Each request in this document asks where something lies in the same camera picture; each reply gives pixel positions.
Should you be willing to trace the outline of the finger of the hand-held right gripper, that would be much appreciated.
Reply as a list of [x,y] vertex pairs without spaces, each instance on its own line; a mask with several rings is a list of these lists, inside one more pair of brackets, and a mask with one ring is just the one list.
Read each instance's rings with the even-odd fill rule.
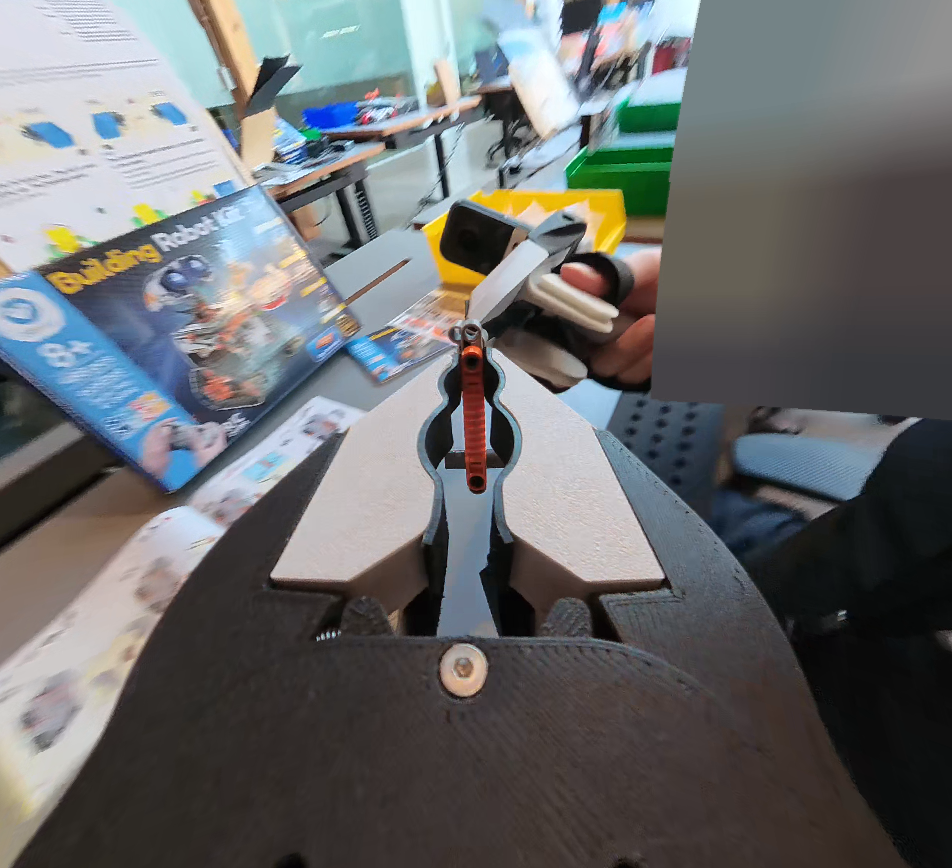
[[473,289],[469,321],[486,325],[517,300],[530,276],[549,263],[550,255],[538,243],[520,243]]
[[547,255],[575,253],[588,231],[587,223],[567,210],[557,211],[529,232],[529,241]]

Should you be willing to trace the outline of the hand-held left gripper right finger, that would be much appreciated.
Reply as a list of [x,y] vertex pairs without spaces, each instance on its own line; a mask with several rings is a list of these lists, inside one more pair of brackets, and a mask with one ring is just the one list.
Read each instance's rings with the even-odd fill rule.
[[600,431],[507,356],[486,364],[492,445],[506,465],[493,485],[482,570],[494,621],[541,620],[565,598],[653,593],[665,573],[602,444]]

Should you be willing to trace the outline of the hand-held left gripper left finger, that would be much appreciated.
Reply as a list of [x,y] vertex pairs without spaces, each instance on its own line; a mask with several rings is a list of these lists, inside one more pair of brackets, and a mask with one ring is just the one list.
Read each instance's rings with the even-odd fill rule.
[[445,354],[353,424],[271,573],[280,588],[439,610],[448,531],[439,469],[459,405]]

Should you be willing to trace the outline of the orange toy building beam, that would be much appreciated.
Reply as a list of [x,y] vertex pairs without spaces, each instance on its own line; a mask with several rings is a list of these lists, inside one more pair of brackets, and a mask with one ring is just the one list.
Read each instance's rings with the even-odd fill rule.
[[459,369],[465,470],[470,493],[476,495],[485,491],[487,470],[483,361],[482,341],[468,339],[460,352]]

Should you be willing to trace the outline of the grey desk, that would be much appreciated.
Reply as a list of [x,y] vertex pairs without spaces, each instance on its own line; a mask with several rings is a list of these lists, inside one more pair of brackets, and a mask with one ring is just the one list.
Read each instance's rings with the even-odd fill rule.
[[[187,504],[312,398],[369,412],[393,389],[374,384],[348,353],[336,353],[215,458],[198,484],[162,495],[137,472],[116,470],[3,542],[2,664],[64,611],[144,523]],[[238,681],[260,672],[293,641],[314,639],[340,605],[326,593],[277,587],[269,577],[331,451],[326,443],[318,447],[225,531],[149,637],[118,698],[133,694],[135,704],[144,704],[133,708],[132,724],[136,743],[159,741],[157,749],[146,750],[148,757],[197,747],[193,718],[208,718],[225,733],[227,745],[237,745],[252,700],[232,695]],[[2,863],[12,862],[67,788],[27,822],[14,824],[11,809],[2,807]]]

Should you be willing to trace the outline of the wooden background desk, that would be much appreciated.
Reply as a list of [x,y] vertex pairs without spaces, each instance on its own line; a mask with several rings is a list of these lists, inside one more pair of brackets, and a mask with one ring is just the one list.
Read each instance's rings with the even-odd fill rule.
[[443,135],[447,131],[457,130],[457,139],[462,137],[466,126],[478,121],[482,116],[482,96],[464,96],[454,104],[441,107],[426,107],[419,111],[373,124],[351,124],[342,127],[322,129],[321,132],[332,140],[350,139],[361,143],[380,143],[389,151],[397,151],[422,145],[432,138],[435,150],[438,183],[443,198],[450,195],[446,154]]
[[[381,142],[358,143],[340,156],[326,160],[288,183],[265,187],[308,243],[324,249],[323,258],[340,259],[379,235],[375,213],[366,188],[367,164],[385,150]],[[294,217],[319,201],[336,200],[346,241],[334,247],[324,240],[319,223]]]

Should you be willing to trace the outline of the person's right hand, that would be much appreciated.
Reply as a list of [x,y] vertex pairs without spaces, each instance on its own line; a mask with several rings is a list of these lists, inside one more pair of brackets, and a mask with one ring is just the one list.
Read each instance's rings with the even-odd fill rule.
[[646,246],[607,262],[565,263],[560,271],[570,286],[619,311],[610,338],[590,348],[589,377],[622,392],[648,391],[651,383],[660,246]]

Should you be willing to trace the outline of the yellow plastic bin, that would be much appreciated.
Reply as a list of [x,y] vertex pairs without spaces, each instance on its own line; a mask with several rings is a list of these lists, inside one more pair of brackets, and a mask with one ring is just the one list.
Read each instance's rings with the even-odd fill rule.
[[[581,208],[580,216],[588,223],[586,243],[596,252],[613,254],[625,236],[627,216],[624,196],[616,189],[582,188],[563,192],[497,190],[488,194],[474,193],[468,200],[519,220],[541,220],[563,209],[577,214]],[[448,261],[441,253],[440,240],[447,214],[446,207],[420,228],[435,260],[441,283],[452,288],[471,290],[482,277]]]

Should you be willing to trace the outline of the green plastic bin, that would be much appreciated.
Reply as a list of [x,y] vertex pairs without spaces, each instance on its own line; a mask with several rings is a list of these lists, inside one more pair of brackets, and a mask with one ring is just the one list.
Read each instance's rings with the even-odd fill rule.
[[677,130],[681,101],[636,103],[623,100],[616,108],[618,130],[625,135],[672,133]]
[[622,194],[625,214],[663,218],[667,213],[673,143],[634,147],[582,148],[565,167],[565,183],[574,190],[614,190]]

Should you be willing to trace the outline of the white illustrated instruction sheet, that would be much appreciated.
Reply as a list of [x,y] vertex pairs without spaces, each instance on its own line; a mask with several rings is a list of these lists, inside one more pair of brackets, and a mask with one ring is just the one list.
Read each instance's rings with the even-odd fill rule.
[[363,410],[312,398],[202,485],[149,519],[64,611],[2,664],[2,807],[35,818],[74,779],[161,617],[232,524]]

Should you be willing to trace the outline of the white display board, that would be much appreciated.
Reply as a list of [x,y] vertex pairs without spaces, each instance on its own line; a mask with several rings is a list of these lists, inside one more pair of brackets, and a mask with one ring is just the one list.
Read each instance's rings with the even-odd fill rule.
[[574,86],[542,33],[533,26],[499,33],[511,87],[541,140],[577,123],[581,109]]

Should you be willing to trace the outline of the blue building kit booklet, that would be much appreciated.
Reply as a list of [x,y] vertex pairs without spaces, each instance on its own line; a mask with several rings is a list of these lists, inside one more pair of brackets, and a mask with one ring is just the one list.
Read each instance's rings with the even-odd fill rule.
[[445,354],[449,347],[446,336],[437,331],[393,321],[363,337],[352,338],[346,351],[365,374],[384,384]]

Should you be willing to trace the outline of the person's leg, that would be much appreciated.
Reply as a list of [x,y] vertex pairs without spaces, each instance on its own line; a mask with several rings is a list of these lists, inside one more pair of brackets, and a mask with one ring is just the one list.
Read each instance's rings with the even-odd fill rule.
[[797,510],[734,490],[717,490],[707,523],[738,563],[749,569],[797,536],[808,518]]

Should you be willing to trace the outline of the blue plastic bin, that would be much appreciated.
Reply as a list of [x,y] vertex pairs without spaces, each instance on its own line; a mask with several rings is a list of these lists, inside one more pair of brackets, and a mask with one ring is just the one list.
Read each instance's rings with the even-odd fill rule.
[[308,107],[302,111],[303,126],[321,132],[357,125],[362,116],[360,104],[353,101],[335,102],[320,107]]

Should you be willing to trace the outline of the robot building kit box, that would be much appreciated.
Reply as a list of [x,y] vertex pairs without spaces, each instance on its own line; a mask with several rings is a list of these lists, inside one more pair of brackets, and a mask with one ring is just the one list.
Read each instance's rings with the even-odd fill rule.
[[3,361],[165,493],[359,329],[259,186],[2,280]]

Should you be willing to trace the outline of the cardboard box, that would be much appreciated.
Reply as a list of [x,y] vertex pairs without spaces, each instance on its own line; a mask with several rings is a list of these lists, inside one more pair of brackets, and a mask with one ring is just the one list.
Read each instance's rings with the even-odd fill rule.
[[248,171],[274,159],[276,101],[300,70],[291,55],[263,58],[239,120],[240,158]]

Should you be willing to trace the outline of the person's black top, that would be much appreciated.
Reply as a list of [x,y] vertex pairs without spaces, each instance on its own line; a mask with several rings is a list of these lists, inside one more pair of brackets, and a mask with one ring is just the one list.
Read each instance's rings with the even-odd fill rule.
[[900,855],[950,866],[950,422],[910,425],[857,496],[742,562]]

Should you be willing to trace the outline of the large white instruction sheet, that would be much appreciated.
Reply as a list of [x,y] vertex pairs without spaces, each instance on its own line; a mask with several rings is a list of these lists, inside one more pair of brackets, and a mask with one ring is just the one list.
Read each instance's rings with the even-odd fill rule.
[[107,0],[1,0],[2,270],[251,184],[208,112]]

